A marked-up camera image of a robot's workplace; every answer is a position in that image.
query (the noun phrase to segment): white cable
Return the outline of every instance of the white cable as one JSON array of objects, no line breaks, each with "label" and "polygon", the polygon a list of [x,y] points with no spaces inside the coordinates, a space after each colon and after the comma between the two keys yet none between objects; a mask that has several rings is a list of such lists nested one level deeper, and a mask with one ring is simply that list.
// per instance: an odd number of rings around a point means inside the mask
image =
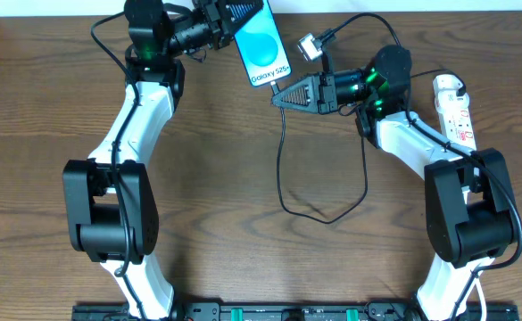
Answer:
[{"label": "white cable", "polygon": [[476,293],[478,294],[478,300],[481,301],[481,321],[486,321],[486,302],[485,295],[483,294],[483,286],[481,281],[477,278],[475,280]]}]

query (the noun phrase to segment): smartphone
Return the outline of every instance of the smartphone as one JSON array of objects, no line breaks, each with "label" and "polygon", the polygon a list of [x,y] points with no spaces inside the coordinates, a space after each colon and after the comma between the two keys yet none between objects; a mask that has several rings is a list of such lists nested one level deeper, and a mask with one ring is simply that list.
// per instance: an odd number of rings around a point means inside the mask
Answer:
[{"label": "smartphone", "polygon": [[290,62],[278,34],[269,0],[235,34],[236,46],[251,85],[260,86],[290,75]]}]

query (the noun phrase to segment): wood grain surface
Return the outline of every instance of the wood grain surface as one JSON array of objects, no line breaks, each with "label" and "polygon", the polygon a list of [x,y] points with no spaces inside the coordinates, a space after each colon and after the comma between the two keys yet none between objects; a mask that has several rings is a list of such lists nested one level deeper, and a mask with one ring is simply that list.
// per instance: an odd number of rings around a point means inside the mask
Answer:
[{"label": "wood grain surface", "polygon": [[[294,71],[281,86],[319,69],[302,61],[296,41],[348,17],[276,16]],[[414,71],[444,66],[465,79],[477,144],[506,157],[522,215],[522,12],[385,17]],[[111,276],[70,247],[62,194],[66,161],[97,147],[123,102],[123,75],[88,35],[95,20],[0,19],[0,319],[63,320],[78,302],[124,301]],[[99,34],[118,54],[129,43],[125,20]],[[339,70],[391,41],[366,19],[338,36]],[[422,180],[367,144],[366,201],[332,226],[293,218],[278,205],[280,117],[270,89],[250,87],[234,45],[209,51],[205,64],[182,61],[185,94],[149,168],[156,253],[177,291],[225,301],[409,298],[434,255]],[[431,80],[414,80],[413,105],[435,126]],[[363,188],[353,119],[287,116],[286,202],[332,218]],[[482,281],[488,300],[514,301],[522,317],[522,259]]]}]

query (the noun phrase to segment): cable connector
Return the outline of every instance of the cable connector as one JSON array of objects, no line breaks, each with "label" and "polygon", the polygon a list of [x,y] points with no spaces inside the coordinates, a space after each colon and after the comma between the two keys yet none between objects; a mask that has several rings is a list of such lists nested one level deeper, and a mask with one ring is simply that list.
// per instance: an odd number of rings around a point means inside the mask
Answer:
[{"label": "cable connector", "polygon": [[329,41],[336,39],[332,29],[328,29],[314,37],[311,33],[300,39],[298,42],[298,48],[302,52],[304,59],[308,62],[314,62],[324,54],[322,47]]}]

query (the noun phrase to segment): power outlet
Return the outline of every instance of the power outlet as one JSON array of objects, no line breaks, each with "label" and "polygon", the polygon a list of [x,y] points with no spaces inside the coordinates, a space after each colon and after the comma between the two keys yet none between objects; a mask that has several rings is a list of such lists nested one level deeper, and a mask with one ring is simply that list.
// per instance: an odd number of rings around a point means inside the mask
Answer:
[{"label": "power outlet", "polygon": [[467,93],[457,96],[462,83],[453,75],[440,75],[433,81],[435,108],[439,114],[441,132],[455,144],[476,149],[475,135],[471,124]]}]

